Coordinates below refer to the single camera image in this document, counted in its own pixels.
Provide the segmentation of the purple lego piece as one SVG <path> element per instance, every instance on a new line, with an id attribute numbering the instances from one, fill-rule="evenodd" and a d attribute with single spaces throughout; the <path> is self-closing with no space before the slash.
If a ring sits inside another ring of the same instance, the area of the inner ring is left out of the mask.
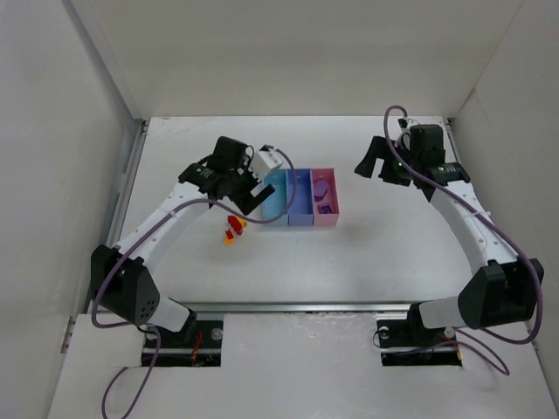
<path id="1" fill-rule="evenodd" d="M 327 181 L 319 180 L 313 186 L 314 200 L 321 202 L 327 195 L 329 184 Z"/>

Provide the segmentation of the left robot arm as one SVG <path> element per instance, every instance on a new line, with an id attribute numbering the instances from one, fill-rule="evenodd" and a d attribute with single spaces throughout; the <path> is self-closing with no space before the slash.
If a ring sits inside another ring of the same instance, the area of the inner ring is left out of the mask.
<path id="1" fill-rule="evenodd" d="M 91 256 L 92 312 L 105 308 L 121 324 L 166 330 L 187 340 L 196 314 L 165 296 L 154 272 L 163 255 L 206 211 L 233 203 L 233 216 L 250 214 L 274 191 L 260 184 L 280 168 L 278 149 L 249 145 L 221 136 L 213 151 L 191 163 L 179 176 L 159 207 L 127 237 L 113 246 L 100 245 Z"/>

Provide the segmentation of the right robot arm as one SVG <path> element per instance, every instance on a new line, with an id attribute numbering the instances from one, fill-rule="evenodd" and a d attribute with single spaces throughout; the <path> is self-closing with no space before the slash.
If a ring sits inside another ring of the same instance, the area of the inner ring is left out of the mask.
<path id="1" fill-rule="evenodd" d="M 529 319 L 535 322 L 529 335 L 508 342 L 534 341 L 542 323 L 542 265 L 492 222 L 461 164 L 446 161 L 442 127 L 408 127 L 405 122 L 400 120 L 402 133 L 397 140 L 385 135 L 371 140 L 355 173 L 370 178 L 381 161 L 379 177 L 384 182 L 420 189 L 450 226 L 472 277 L 455 297 L 412 305 L 403 325 L 403 344 L 416 345 L 430 329 L 469 327 L 491 334 L 495 326 Z"/>

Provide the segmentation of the light blue container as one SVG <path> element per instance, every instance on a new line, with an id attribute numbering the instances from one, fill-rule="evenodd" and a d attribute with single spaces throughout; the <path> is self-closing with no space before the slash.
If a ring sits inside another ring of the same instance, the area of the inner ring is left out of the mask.
<path id="1" fill-rule="evenodd" d="M 267 183 L 274 186 L 275 192 L 262 203 L 262 216 L 265 220 L 275 218 L 289 202 L 286 192 L 286 170 L 277 169 L 272 172 L 264 180 L 264 184 Z"/>

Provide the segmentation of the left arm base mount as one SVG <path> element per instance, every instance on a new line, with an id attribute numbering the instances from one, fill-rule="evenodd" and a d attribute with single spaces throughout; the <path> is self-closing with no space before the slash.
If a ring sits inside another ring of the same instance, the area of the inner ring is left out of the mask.
<path id="1" fill-rule="evenodd" d="M 158 327 L 161 345 L 158 354 L 156 337 L 144 336 L 141 365 L 148 367 L 155 359 L 155 367 L 220 367 L 224 338 L 224 317 L 212 313 L 198 315 L 194 332 L 187 341 Z"/>

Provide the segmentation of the pink container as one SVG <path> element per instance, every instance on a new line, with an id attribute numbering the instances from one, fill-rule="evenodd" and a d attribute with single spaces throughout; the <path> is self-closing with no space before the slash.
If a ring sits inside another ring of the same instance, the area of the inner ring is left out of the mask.
<path id="1" fill-rule="evenodd" d="M 335 170 L 311 169 L 314 227 L 334 227 L 340 215 Z"/>

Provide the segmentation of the red lego piece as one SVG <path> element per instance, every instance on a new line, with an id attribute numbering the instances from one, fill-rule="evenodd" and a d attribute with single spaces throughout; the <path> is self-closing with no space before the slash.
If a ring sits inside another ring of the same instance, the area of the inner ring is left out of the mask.
<path id="1" fill-rule="evenodd" d="M 227 228 L 226 231 L 230 231 L 236 238 L 243 235 L 244 228 L 242 227 L 241 223 L 239 222 L 239 217 L 237 216 L 228 216 L 227 217 Z"/>

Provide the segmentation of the aluminium rail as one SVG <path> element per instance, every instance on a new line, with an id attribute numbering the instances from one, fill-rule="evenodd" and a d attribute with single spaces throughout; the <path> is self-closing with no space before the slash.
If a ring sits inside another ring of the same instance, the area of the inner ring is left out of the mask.
<path id="1" fill-rule="evenodd" d="M 200 313 L 400 313 L 407 312 L 411 303 L 343 303 L 343 302 L 184 302 Z"/>

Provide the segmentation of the orange lego piece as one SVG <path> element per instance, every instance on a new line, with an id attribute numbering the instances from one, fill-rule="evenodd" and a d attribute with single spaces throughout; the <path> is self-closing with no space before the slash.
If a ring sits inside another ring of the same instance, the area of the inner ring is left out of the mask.
<path id="1" fill-rule="evenodd" d="M 235 242 L 235 240 L 236 240 L 236 237 L 230 231 L 225 232 L 225 237 L 223 239 L 223 243 L 225 245 L 232 244 L 232 243 Z"/>

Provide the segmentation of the small purple lego brick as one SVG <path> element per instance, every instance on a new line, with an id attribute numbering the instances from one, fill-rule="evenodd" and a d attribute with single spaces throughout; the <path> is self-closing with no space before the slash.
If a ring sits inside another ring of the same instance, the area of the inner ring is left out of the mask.
<path id="1" fill-rule="evenodd" d="M 322 215 L 333 214 L 332 207 L 328 203 L 321 203 L 318 205 L 319 213 Z"/>

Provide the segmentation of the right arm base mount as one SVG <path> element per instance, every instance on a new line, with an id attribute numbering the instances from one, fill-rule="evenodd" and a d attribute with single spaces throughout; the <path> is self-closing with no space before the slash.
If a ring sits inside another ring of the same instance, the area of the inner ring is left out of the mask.
<path id="1" fill-rule="evenodd" d="M 380 318 L 373 343 L 384 367 L 461 367 L 453 332 L 413 326 L 407 319 Z"/>

